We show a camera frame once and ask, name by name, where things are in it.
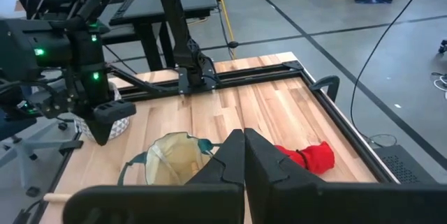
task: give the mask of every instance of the desk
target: desk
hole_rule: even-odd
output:
[[[292,53],[239,59],[216,63],[219,72],[250,67],[269,66],[294,61]],[[162,70],[139,74],[149,82],[177,79],[178,74]],[[111,79],[118,87],[128,84]],[[136,103],[137,114],[131,117],[129,129],[104,147],[85,140],[81,149],[73,151],[56,193],[73,194],[95,185],[114,185],[125,162],[147,150],[156,139],[167,133],[187,131],[196,137],[222,142],[235,128],[253,128],[274,144],[288,149],[304,149],[325,140],[335,153],[335,167],[321,176],[326,181],[377,182],[370,164],[350,145],[346,129],[338,128],[332,117],[301,78],[264,82],[243,87],[220,89],[193,96],[173,96]],[[356,134],[356,144],[362,145],[391,181],[398,182],[366,141],[352,129],[326,95],[325,101],[336,110],[345,127]],[[133,165],[127,170],[124,184],[144,184],[144,167]],[[49,204],[41,224],[61,222],[62,204]],[[248,205],[246,223],[250,223]]]
[[[217,7],[216,0],[181,0],[186,18],[210,16],[210,10]],[[163,69],[160,52],[152,31],[152,24],[161,22],[160,43],[168,67],[175,67],[173,47],[171,45],[168,26],[160,0],[133,0],[121,17],[113,17],[109,24],[133,24],[135,33],[141,40],[147,63],[151,70]]]

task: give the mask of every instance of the red cloth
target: red cloth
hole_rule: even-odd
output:
[[[280,145],[275,145],[275,147],[283,154],[286,154],[295,163],[314,174],[323,174],[327,170],[334,168],[334,152],[325,141],[319,145],[310,146],[301,151],[288,150]]]

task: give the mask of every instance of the black metal leg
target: black metal leg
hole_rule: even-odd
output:
[[[156,38],[152,30],[151,23],[138,23],[134,24],[136,34],[141,40],[141,45],[145,51],[147,64],[151,71],[163,69],[163,64],[161,63],[159,49],[156,45]]]
[[[174,68],[175,60],[174,60],[173,47],[170,44],[170,37],[166,22],[161,23],[159,37],[160,37],[161,48],[163,49],[163,55],[166,61],[166,66]]]

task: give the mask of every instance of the green led light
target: green led light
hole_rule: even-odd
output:
[[[42,49],[34,49],[34,54],[36,56],[43,56],[45,54],[45,50]]]
[[[93,73],[93,79],[99,80],[99,73]]]

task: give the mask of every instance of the black table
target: black table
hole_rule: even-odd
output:
[[[186,18],[207,17],[217,7],[216,0],[180,0]],[[132,24],[137,37],[141,40],[150,70],[161,70],[163,64],[156,45],[156,36],[152,33],[153,23],[161,23],[159,38],[167,67],[175,67],[173,47],[168,26],[160,0],[133,0],[121,17],[113,17],[109,25]]]

